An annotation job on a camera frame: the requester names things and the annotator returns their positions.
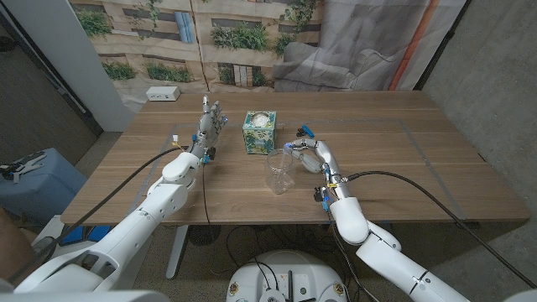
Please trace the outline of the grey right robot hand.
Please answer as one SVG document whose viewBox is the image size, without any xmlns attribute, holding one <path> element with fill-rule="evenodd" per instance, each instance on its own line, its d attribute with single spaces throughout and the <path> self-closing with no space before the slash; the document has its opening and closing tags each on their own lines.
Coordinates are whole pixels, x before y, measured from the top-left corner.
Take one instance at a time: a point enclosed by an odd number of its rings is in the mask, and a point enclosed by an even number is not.
<svg viewBox="0 0 537 302">
<path fill-rule="evenodd" d="M 311 173 L 322 173 L 326 180 L 326 186 L 332 188 L 332 194 L 337 200 L 351 196 L 341 177 L 341 170 L 336 158 L 325 141 L 300 138 L 286 143 L 284 151 L 289 151 Z"/>
</svg>

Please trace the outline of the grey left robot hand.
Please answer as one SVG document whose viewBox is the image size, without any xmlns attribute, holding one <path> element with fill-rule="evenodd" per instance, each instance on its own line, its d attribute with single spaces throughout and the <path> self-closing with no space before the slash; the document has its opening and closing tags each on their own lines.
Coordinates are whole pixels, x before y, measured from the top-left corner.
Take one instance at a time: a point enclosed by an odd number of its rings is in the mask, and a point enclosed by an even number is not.
<svg viewBox="0 0 537 302">
<path fill-rule="evenodd" d="M 208 95 L 203 96 L 202 115 L 198 124 L 196 137 L 188 152 L 194 154 L 202 163 L 215 158 L 219 134 L 228 121 L 227 116 L 222 113 L 220 102 L 215 101 L 210 104 Z"/>
</svg>

